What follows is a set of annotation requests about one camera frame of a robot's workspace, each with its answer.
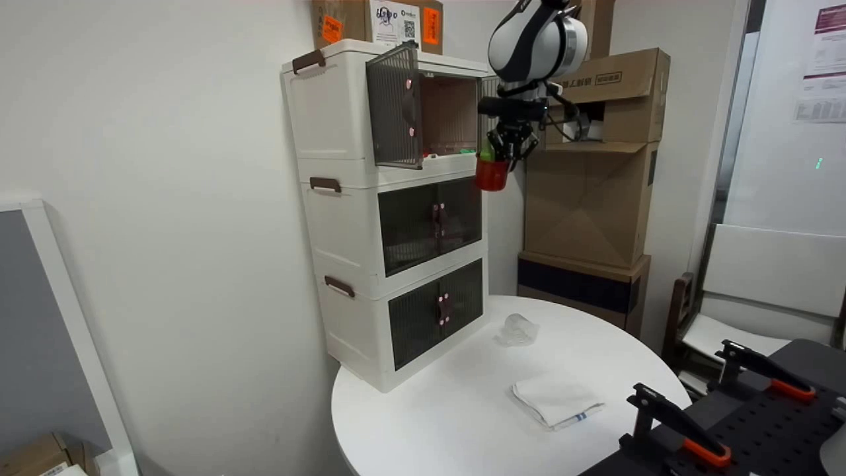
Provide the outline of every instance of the brown cardboard box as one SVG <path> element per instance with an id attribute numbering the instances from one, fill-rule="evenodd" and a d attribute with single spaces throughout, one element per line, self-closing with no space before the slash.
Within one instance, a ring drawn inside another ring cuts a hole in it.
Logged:
<path id="1" fill-rule="evenodd" d="M 524 252 L 628 271 L 639 263 L 656 145 L 573 145 L 527 161 Z"/>
<path id="2" fill-rule="evenodd" d="M 577 19 L 586 26 L 586 58 L 606 58 L 610 50 L 614 0 L 573 0 Z"/>
<path id="3" fill-rule="evenodd" d="M 419 7 L 419 50 L 443 50 L 443 6 L 435 0 L 394 0 Z M 372 39 L 371 0 L 311 0 L 311 29 L 316 47 L 351 39 Z"/>
<path id="4" fill-rule="evenodd" d="M 639 335 L 651 257 L 628 271 L 520 255 L 517 294 L 583 310 Z"/>
<path id="5" fill-rule="evenodd" d="M 48 433 L 26 444 L 11 457 L 0 461 L 0 476 L 35 476 L 48 474 L 55 466 L 70 466 L 67 444 L 57 433 Z"/>
<path id="6" fill-rule="evenodd" d="M 565 100 L 602 112 L 602 142 L 659 142 L 665 112 L 665 76 L 669 56 L 652 47 L 583 62 L 577 75 L 557 83 Z M 561 134 L 546 128 L 546 148 L 561 145 Z"/>

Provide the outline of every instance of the round white table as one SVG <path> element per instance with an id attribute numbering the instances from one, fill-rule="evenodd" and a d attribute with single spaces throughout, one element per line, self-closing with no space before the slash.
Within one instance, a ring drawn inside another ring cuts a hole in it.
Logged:
<path id="1" fill-rule="evenodd" d="M 501 346 L 507 316 L 540 325 L 529 346 Z M 332 425 L 360 476 L 561 476 L 582 474 L 632 433 L 632 387 L 648 383 L 690 405 L 677 376 L 628 334 L 571 308 L 492 296 L 486 325 L 450 354 L 381 395 L 347 367 L 332 387 Z M 564 371 L 606 408 L 565 428 L 545 428 L 509 396 L 515 382 Z"/>

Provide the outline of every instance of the red component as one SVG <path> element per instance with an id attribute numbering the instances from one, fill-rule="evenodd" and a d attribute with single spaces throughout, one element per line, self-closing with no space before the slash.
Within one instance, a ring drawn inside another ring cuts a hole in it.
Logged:
<path id="1" fill-rule="evenodd" d="M 507 183 L 507 161 L 475 161 L 475 189 L 501 190 Z"/>
<path id="2" fill-rule="evenodd" d="M 694 461 L 712 466 L 712 468 L 727 468 L 733 462 L 733 450 L 722 444 L 722 456 L 712 452 L 709 446 L 685 439 L 681 450 L 690 452 Z"/>
<path id="3" fill-rule="evenodd" d="M 776 382 L 776 379 L 771 379 L 768 388 L 771 388 L 774 395 L 783 395 L 783 396 L 796 399 L 796 401 L 803 401 L 803 405 L 808 405 L 808 401 L 816 399 L 816 391 L 807 391 L 807 388 L 790 387 L 790 383 Z"/>

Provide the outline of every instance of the gray panel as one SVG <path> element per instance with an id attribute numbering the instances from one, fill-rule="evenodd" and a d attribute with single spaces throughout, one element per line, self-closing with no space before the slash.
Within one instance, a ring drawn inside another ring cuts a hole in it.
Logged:
<path id="1" fill-rule="evenodd" d="M 0 456 L 60 432 L 110 450 L 20 212 L 0 212 Z"/>

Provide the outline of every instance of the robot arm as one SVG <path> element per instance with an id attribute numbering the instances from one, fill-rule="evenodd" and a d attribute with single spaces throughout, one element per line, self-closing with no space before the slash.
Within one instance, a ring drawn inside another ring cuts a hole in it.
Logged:
<path id="1" fill-rule="evenodd" d="M 496 116 L 486 134 L 495 161 L 513 169 L 537 148 L 550 99 L 571 109 L 550 83 L 582 67 L 586 29 L 568 17 L 568 0 L 517 0 L 488 39 L 488 64 L 500 76 L 496 99 L 480 99 L 479 115 Z"/>

